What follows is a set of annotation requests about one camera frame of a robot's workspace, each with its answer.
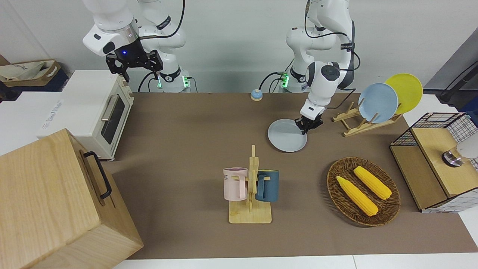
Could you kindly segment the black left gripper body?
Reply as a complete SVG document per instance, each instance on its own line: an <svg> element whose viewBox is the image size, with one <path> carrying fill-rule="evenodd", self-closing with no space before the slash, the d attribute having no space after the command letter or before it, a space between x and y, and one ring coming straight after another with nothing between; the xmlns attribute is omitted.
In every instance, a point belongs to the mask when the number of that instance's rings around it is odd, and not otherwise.
<svg viewBox="0 0 478 269"><path fill-rule="evenodd" d="M317 127L321 126L323 124L323 120L321 118L321 115L318 115L316 119L311 120L305 116L301 116L300 118L295 119L295 124L296 126L300 128L307 128L309 126L314 127L316 129Z"/></svg>

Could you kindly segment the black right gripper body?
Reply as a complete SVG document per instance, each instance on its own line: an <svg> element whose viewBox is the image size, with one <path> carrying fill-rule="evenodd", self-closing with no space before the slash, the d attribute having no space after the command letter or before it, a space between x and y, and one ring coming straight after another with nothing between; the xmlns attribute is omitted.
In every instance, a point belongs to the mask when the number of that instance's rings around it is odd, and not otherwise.
<svg viewBox="0 0 478 269"><path fill-rule="evenodd" d="M140 39L119 48L109 42L106 48L115 49L106 54L106 64L113 74L118 74L120 68L145 68L151 71L150 57L160 56L157 50L145 51Z"/></svg>

